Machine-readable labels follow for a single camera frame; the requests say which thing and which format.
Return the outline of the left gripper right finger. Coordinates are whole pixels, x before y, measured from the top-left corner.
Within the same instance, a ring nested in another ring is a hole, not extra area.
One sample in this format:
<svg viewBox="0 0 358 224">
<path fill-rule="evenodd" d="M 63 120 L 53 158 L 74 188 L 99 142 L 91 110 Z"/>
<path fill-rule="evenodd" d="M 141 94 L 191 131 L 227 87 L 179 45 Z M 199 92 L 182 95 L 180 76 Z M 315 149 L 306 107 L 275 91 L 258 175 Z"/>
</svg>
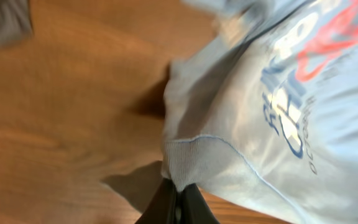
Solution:
<svg viewBox="0 0 358 224">
<path fill-rule="evenodd" d="M 181 224 L 219 224 L 196 184 L 188 185 L 180 197 Z"/>
</svg>

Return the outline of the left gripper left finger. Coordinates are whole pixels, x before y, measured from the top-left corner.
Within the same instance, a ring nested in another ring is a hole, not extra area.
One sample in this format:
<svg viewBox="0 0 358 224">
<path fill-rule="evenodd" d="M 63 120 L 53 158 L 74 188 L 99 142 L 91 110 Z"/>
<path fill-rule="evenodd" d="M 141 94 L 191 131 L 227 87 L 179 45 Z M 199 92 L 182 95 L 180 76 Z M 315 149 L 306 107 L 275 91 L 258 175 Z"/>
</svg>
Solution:
<svg viewBox="0 0 358 224">
<path fill-rule="evenodd" d="M 170 179 L 163 179 L 145 212 L 135 224 L 175 224 L 177 190 Z"/>
</svg>

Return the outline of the light blue printed t-shirt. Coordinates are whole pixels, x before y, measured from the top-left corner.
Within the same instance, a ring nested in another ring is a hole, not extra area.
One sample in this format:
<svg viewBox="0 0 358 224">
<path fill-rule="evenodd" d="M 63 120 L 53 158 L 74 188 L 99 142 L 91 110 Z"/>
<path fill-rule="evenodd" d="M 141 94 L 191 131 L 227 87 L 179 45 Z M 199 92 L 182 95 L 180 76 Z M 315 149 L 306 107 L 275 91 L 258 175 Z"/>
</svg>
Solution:
<svg viewBox="0 0 358 224">
<path fill-rule="evenodd" d="M 358 0 L 192 1 L 218 36 L 175 60 L 164 177 L 292 223 L 358 223 Z"/>
</svg>

